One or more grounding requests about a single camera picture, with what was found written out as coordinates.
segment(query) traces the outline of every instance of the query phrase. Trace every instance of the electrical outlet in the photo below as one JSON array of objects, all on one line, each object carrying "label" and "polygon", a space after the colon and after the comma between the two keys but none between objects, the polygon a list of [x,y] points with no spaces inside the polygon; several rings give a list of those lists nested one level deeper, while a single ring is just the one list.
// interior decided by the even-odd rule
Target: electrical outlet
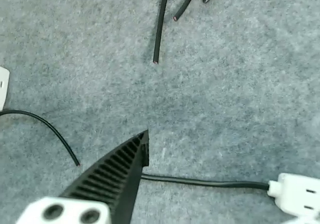
[{"label": "electrical outlet", "polygon": [[277,182],[269,182],[268,195],[293,216],[315,217],[320,213],[320,179],[281,173]]},{"label": "electrical outlet", "polygon": [[9,85],[9,76],[9,70],[0,67],[0,111],[2,111],[5,106]]}]

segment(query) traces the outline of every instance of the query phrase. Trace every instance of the black plastic tool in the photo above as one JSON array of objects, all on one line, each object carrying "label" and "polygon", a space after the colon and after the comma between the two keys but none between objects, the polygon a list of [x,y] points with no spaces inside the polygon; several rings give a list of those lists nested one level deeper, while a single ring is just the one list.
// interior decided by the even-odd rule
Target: black plastic tool
[{"label": "black plastic tool", "polygon": [[94,163],[60,197],[99,201],[115,224],[129,224],[142,168],[149,165],[149,134],[144,131]]}]

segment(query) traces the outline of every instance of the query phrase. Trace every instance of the gray carpet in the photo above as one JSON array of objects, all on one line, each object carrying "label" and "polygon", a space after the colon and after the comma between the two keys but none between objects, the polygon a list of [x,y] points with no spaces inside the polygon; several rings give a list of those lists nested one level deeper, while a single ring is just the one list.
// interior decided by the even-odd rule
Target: gray carpet
[{"label": "gray carpet", "polygon": [[[146,173],[267,182],[320,178],[320,0],[0,0],[0,217],[58,195],[116,145],[149,128]],[[142,181],[133,224],[276,224],[263,191]]]}]

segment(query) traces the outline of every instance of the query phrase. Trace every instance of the white electrical plug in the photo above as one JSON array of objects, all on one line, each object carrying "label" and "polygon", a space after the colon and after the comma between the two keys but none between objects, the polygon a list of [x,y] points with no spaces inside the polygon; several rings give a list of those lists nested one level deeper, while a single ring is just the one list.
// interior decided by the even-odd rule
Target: white electrical plug
[{"label": "white electrical plug", "polygon": [[5,106],[9,85],[9,75],[10,72],[7,69],[0,67],[0,111],[2,111]]},{"label": "white electrical plug", "polygon": [[268,195],[285,213],[296,217],[316,217],[320,213],[320,180],[281,173],[269,181]]}]

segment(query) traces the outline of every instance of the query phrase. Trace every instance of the power cord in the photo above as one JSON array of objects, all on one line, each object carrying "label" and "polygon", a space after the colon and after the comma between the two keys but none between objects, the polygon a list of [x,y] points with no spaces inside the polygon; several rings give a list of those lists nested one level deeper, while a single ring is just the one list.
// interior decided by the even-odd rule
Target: power cord
[{"label": "power cord", "polygon": [[167,183],[179,183],[194,186],[204,186],[213,188],[252,188],[261,189],[267,191],[269,189],[269,184],[259,183],[259,182],[247,182],[247,181],[234,181],[234,182],[215,182],[215,181],[203,181],[197,179],[187,179],[178,177],[168,177],[168,176],[157,176],[150,174],[142,174],[141,179],[157,182],[167,182]]},{"label": "power cord", "polygon": [[64,145],[64,147],[68,151],[68,153],[70,154],[71,158],[73,159],[74,164],[76,166],[80,166],[80,162],[77,159],[74,152],[72,151],[69,144],[63,138],[63,136],[58,132],[58,130],[51,123],[49,123],[47,120],[43,119],[42,117],[39,117],[38,115],[36,115],[34,113],[30,113],[30,112],[26,112],[26,111],[22,111],[22,110],[3,110],[0,112],[0,116],[8,115],[8,114],[21,114],[21,115],[29,116],[29,117],[35,118],[35,119],[39,120],[40,122],[46,124],[46,126],[48,128],[50,128],[54,132],[54,134],[60,139],[60,141],[62,142],[62,144]]}]

